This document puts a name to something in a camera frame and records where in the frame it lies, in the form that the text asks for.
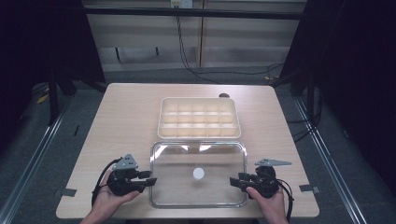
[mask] clear glass tray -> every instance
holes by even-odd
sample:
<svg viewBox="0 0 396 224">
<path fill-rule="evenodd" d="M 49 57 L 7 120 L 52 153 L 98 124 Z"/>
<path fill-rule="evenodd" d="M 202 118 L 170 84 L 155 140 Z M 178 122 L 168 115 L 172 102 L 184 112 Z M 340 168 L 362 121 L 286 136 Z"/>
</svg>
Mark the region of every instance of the clear glass tray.
<svg viewBox="0 0 396 224">
<path fill-rule="evenodd" d="M 239 207 L 246 193 L 230 177 L 246 172 L 246 150 L 239 142 L 158 142 L 151 149 L 150 201 L 158 208 Z"/>
</svg>

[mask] black cable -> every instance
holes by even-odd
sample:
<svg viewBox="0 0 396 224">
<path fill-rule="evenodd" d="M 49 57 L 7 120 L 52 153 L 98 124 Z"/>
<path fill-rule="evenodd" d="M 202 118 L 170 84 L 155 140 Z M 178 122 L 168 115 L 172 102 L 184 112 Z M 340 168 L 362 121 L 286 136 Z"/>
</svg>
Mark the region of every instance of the black cable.
<svg viewBox="0 0 396 224">
<path fill-rule="evenodd" d="M 298 141 L 302 140 L 304 137 L 306 137 L 309 133 L 312 133 L 318 127 L 319 122 L 320 122 L 320 118 L 321 118 L 322 107 L 323 107 L 323 95 L 322 95 L 321 91 L 319 91 L 319 100 L 318 100 L 318 105 L 317 105 L 317 114 L 314 116 L 313 123 L 311 124 L 312 128 L 308 128 L 306 133 L 304 133 L 299 138 L 294 139 L 293 140 L 294 143 L 297 143 Z M 308 122 L 308 120 L 302 119 L 302 120 L 287 121 L 287 123 L 301 123 L 301 122 Z M 292 136 L 296 136 L 296 135 L 299 135 L 301 133 L 303 133 L 303 132 L 299 132 L 299 133 L 293 134 Z"/>
<path fill-rule="evenodd" d="M 275 82 L 271 83 L 270 86 L 272 86 L 273 88 L 276 88 L 282 84 L 284 84 L 286 81 L 289 81 L 289 79 L 298 76 L 301 72 L 303 71 L 303 69 L 298 69 L 294 72 L 291 72 L 288 75 L 285 75 L 283 77 L 280 77 L 279 79 L 277 79 Z"/>
<path fill-rule="evenodd" d="M 300 135 L 300 134 L 306 133 L 306 132 L 307 132 L 307 130 L 304 129 L 304 130 L 302 130 L 302 131 L 299 131 L 298 133 L 294 133 L 292 136 L 295 137 L 295 136 L 297 136 L 297 135 Z"/>
<path fill-rule="evenodd" d="M 105 175 L 106 171 L 108 170 L 108 168 L 109 168 L 112 164 L 117 163 L 117 162 L 119 162 L 120 160 L 122 160 L 122 158 L 117 159 L 117 160 L 114 160 L 114 161 L 112 161 L 111 163 L 109 163 L 109 164 L 106 166 L 106 168 L 103 170 L 103 172 L 100 174 L 99 179 L 98 179 L 98 182 L 96 182 L 95 189 L 94 189 L 93 192 L 92 192 L 92 200 L 91 200 L 92 206 L 93 206 L 93 204 L 95 203 L 96 197 L 98 196 L 99 189 L 102 188 L 102 187 L 104 187 L 104 186 L 100 186 L 100 182 L 102 181 L 102 178 L 103 178 L 103 176 Z"/>
<path fill-rule="evenodd" d="M 277 183 L 283 190 L 285 190 L 286 194 L 288 194 L 289 207 L 288 207 L 288 213 L 286 214 L 286 220 L 290 223 L 291 211 L 293 210 L 293 201 L 294 201 L 293 192 L 291 191 L 290 185 L 286 181 L 282 179 L 277 179 Z"/>
<path fill-rule="evenodd" d="M 267 68 L 266 71 L 261 71 L 261 72 L 256 72 L 256 73 L 243 73 L 243 72 L 230 72 L 230 71 L 224 71 L 224 72 L 197 72 L 197 71 L 193 71 L 189 65 L 189 62 L 187 60 L 187 56 L 186 56 L 186 52 L 184 50 L 184 44 L 183 44 L 183 38 L 182 38 L 182 34 L 181 34 L 181 25 L 180 25 L 180 18 L 177 17 L 177 32 L 178 32 L 178 40 L 179 40 L 179 51 L 180 51 L 180 57 L 181 57 L 181 61 L 183 62 L 184 67 L 190 71 L 191 73 L 193 73 L 196 77 L 210 81 L 210 82 L 214 82 L 217 84 L 220 84 L 219 82 L 212 80 L 210 78 L 206 78 L 206 77 L 200 77 L 198 75 L 207 75 L 207 74 L 235 74 L 235 75 L 245 75 L 245 76 L 256 76 L 256 75 L 261 75 L 261 74 L 269 74 L 270 71 L 276 69 L 277 67 L 279 67 L 280 65 L 283 65 L 283 63 L 273 63 L 270 64 Z"/>
</svg>

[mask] human hand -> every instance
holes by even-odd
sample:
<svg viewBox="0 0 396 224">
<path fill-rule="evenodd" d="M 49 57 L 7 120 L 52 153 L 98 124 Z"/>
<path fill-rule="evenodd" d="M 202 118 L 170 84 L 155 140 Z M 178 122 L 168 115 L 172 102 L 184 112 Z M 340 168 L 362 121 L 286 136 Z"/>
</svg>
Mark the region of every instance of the human hand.
<svg viewBox="0 0 396 224">
<path fill-rule="evenodd" d="M 247 187 L 247 193 L 259 204 L 262 215 L 269 224 L 284 224 L 288 223 L 285 213 L 285 201 L 283 196 L 283 189 L 279 190 L 267 199 L 260 195 L 260 193 L 252 187 Z"/>
<path fill-rule="evenodd" d="M 106 186 L 108 177 L 111 171 L 107 171 L 103 178 L 93 204 L 91 212 L 81 221 L 81 224 L 102 223 L 108 218 L 112 217 L 123 203 L 127 203 L 139 195 L 139 191 L 135 190 L 123 196 L 117 196 L 111 192 L 110 188 Z"/>
</svg>

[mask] table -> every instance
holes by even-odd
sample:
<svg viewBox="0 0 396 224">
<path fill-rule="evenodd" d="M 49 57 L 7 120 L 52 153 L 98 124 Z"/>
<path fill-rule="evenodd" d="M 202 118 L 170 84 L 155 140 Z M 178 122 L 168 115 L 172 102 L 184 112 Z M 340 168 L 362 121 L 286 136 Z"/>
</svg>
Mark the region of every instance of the table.
<svg viewBox="0 0 396 224">
<path fill-rule="evenodd" d="M 114 159 L 132 153 L 139 170 L 149 170 L 150 149 L 161 141 L 157 128 L 163 98 L 219 97 L 221 93 L 228 93 L 235 101 L 241 127 L 237 140 L 247 149 L 247 172 L 254 173 L 254 162 L 262 158 L 291 161 L 290 166 L 276 167 L 276 177 L 287 181 L 292 188 L 295 201 L 291 215 L 317 216 L 319 210 L 313 192 L 299 189 L 309 182 L 272 87 L 133 83 L 108 86 L 67 184 L 68 189 L 77 190 L 76 195 L 63 196 L 56 215 L 84 218 L 91 210 L 92 190 L 99 175 Z M 255 218 L 262 214 L 253 200 L 239 208 L 156 209 L 150 205 L 149 189 L 146 189 L 113 217 Z"/>
</svg>

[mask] wire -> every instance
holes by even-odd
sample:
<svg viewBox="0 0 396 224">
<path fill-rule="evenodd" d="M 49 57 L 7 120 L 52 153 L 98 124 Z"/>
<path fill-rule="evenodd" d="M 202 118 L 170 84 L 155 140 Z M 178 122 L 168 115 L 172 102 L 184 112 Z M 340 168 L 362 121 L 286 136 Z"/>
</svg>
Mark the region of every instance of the wire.
<svg viewBox="0 0 396 224">
<path fill-rule="evenodd" d="M 302 133 L 304 133 L 302 136 L 300 136 L 297 139 L 294 139 L 294 143 L 299 142 L 300 140 L 302 140 L 304 137 L 306 137 L 309 133 L 312 133 L 319 125 L 320 122 L 320 118 L 321 118 L 321 112 L 322 112 L 322 107 L 323 107 L 323 95 L 321 93 L 321 91 L 319 91 L 319 99 L 318 99 L 318 105 L 317 105 L 317 114 L 314 116 L 314 120 L 312 123 L 312 128 L 308 128 L 307 131 L 302 131 L 299 133 L 295 133 L 292 136 L 296 136 L 296 135 L 300 135 Z M 308 122 L 307 119 L 302 119 L 302 120 L 292 120 L 292 121 L 287 121 L 287 123 L 301 123 L 301 122 Z"/>
<path fill-rule="evenodd" d="M 291 211 L 293 210 L 293 201 L 294 201 L 293 192 L 291 191 L 290 185 L 286 181 L 284 181 L 282 179 L 277 179 L 277 183 L 288 194 L 289 207 L 288 207 L 288 213 L 286 214 L 286 220 L 290 223 Z M 286 184 L 288 186 L 289 190 L 286 189 L 286 187 L 282 183 Z"/>
<path fill-rule="evenodd" d="M 206 78 L 206 77 L 201 77 L 199 75 L 207 75 L 207 74 L 235 74 L 235 75 L 245 75 L 245 76 L 257 76 L 257 75 L 262 75 L 262 74 L 268 74 L 268 81 L 265 85 L 268 85 L 270 80 L 271 80 L 271 76 L 270 76 L 270 72 L 276 68 L 278 68 L 279 66 L 283 65 L 284 63 L 273 63 L 270 64 L 269 66 L 267 66 L 265 71 L 260 71 L 260 72 L 255 72 L 255 73 L 246 73 L 246 72 L 231 72 L 231 71 L 223 71 L 223 72 L 218 72 L 218 71 L 213 71 L 213 72 L 198 72 L 198 71 L 193 71 L 189 65 L 189 62 L 187 60 L 187 56 L 186 56 L 186 52 L 184 50 L 184 44 L 183 44 L 183 38 L 182 38 L 182 34 L 181 34 L 181 25 L 180 25 L 180 17 L 177 16 L 177 32 L 178 32 L 178 40 L 179 40 L 179 51 L 180 51 L 180 58 L 181 61 L 183 62 L 184 67 L 190 71 L 191 73 L 193 73 L 196 77 L 210 81 L 210 82 L 214 82 L 217 84 L 220 84 L 219 82 L 210 79 L 210 78 Z"/>
<path fill-rule="evenodd" d="M 104 187 L 104 186 L 100 186 L 100 182 L 102 181 L 102 178 L 103 178 L 103 176 L 105 175 L 106 171 L 108 170 L 108 168 L 109 168 L 112 164 L 119 162 L 121 159 L 122 159 L 122 158 L 117 159 L 117 160 L 114 160 L 114 161 L 112 161 L 111 163 L 109 163 L 109 164 L 105 167 L 105 169 L 103 170 L 103 172 L 100 174 L 99 179 L 98 179 L 98 181 L 96 182 L 96 186 L 95 186 L 95 188 L 93 189 L 93 192 L 92 192 L 92 199 L 91 199 L 91 204 L 92 204 L 92 206 L 93 206 L 93 204 L 94 204 L 95 201 L 96 201 L 96 197 L 98 196 L 99 189 L 102 188 L 102 187 Z"/>
</svg>

